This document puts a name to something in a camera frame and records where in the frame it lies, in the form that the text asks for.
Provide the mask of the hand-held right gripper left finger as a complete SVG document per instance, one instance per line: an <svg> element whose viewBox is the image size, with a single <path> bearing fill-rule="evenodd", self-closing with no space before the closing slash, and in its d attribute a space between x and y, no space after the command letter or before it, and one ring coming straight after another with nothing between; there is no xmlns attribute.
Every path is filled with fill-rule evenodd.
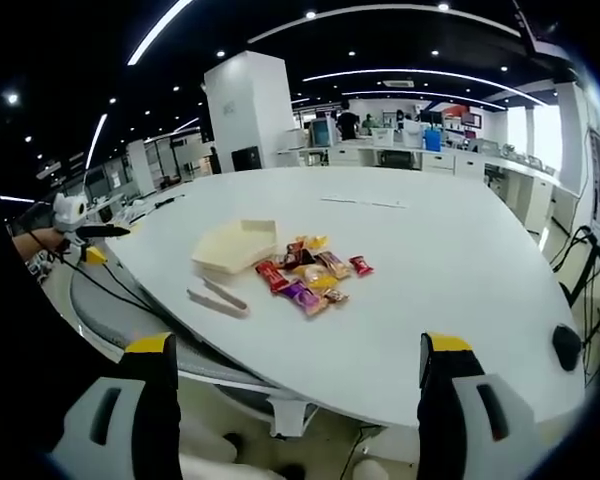
<svg viewBox="0 0 600 480"><path fill-rule="evenodd" d="M69 408L50 453L62 479L179 479L177 342L129 344L113 370Z"/></svg>

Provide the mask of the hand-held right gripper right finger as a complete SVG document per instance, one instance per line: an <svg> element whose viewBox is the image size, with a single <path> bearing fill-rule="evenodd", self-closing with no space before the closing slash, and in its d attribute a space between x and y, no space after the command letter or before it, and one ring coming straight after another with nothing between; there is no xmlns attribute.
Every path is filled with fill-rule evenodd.
<svg viewBox="0 0 600 480"><path fill-rule="evenodd" d="M466 341L423 333L419 373L419 479L527 478L538 462L533 410Z"/></svg>

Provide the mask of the person's left hand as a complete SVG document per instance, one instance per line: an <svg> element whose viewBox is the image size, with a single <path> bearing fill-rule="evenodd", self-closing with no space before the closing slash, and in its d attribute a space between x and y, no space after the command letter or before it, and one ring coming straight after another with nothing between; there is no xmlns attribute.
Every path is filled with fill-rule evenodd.
<svg viewBox="0 0 600 480"><path fill-rule="evenodd" d="M52 227L36 229L12 238L14 247L24 262L30 261L42 250L56 250L63 240L62 233Z"/></svg>

